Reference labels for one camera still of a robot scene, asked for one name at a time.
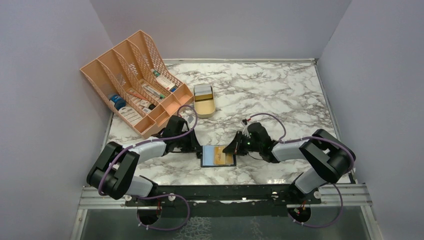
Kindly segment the yellow credit card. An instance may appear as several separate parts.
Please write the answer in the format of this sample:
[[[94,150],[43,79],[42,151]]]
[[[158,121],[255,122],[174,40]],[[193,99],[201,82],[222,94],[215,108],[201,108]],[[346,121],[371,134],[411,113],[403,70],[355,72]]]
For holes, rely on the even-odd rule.
[[[225,164],[233,165],[234,164],[234,156],[232,154],[225,154]]]
[[[214,157],[213,163],[216,166],[223,166],[227,163],[226,154],[223,152],[225,146],[215,146],[214,147]]]

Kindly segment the black leather card holder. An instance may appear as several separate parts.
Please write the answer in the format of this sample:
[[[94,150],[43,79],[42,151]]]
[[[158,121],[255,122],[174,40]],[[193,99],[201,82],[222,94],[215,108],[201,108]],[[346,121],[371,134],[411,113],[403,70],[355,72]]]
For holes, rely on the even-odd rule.
[[[225,146],[225,145],[204,145],[202,147],[201,158],[200,158],[200,167],[201,168],[217,168],[217,167],[235,167],[237,165],[236,156],[234,156],[233,165],[214,165],[214,148],[215,146]]]

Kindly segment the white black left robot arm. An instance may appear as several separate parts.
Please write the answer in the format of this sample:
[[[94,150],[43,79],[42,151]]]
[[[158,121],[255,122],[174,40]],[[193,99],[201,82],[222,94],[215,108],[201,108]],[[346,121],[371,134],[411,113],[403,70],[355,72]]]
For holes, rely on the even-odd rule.
[[[138,196],[144,205],[157,200],[155,183],[143,176],[136,176],[138,164],[159,158],[180,149],[195,153],[201,148],[193,127],[177,115],[171,116],[166,127],[146,140],[124,147],[108,142],[87,174],[86,182],[95,187],[101,196],[115,200],[123,196]]]

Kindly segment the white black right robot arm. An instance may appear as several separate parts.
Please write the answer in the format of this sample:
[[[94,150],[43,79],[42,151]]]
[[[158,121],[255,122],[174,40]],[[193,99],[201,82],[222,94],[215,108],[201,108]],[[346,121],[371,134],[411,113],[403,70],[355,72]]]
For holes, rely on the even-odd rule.
[[[223,153],[245,156],[259,153],[268,163],[306,160],[311,168],[298,176],[288,187],[289,199],[300,204],[309,193],[325,184],[335,184],[355,164],[354,152],[324,129],[311,136],[282,141],[272,139],[258,122],[247,126],[247,133],[238,131]]]

